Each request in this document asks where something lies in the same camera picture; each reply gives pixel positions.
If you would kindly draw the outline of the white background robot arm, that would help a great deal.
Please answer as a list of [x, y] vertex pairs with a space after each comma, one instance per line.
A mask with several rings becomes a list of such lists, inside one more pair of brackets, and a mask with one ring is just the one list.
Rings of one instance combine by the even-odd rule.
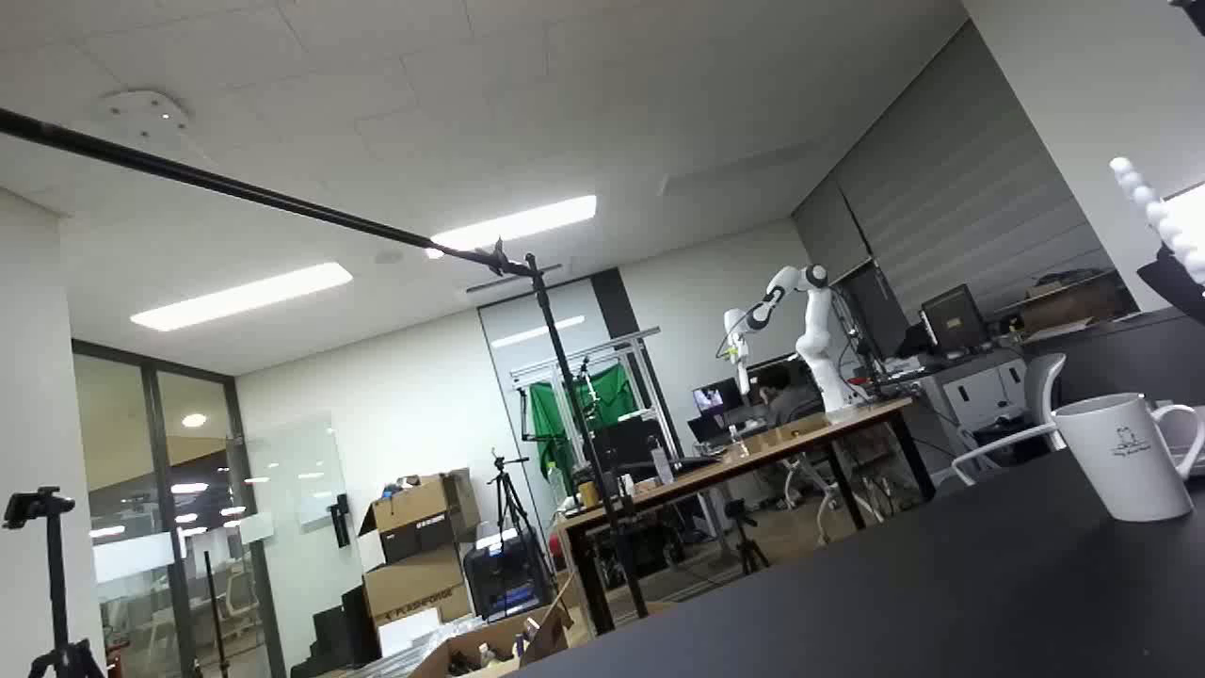
[[751, 334], [765, 330], [775, 310], [797, 292], [801, 296], [801, 334], [790, 344], [790, 353], [810, 370], [821, 407], [828, 413], [845, 413], [855, 407], [851, 384], [841, 375], [835, 361], [828, 358], [831, 344], [831, 286], [821, 264], [806, 269], [779, 269], [760, 296], [751, 310], [725, 311], [725, 344], [721, 358], [733, 370], [737, 390], [751, 390]]

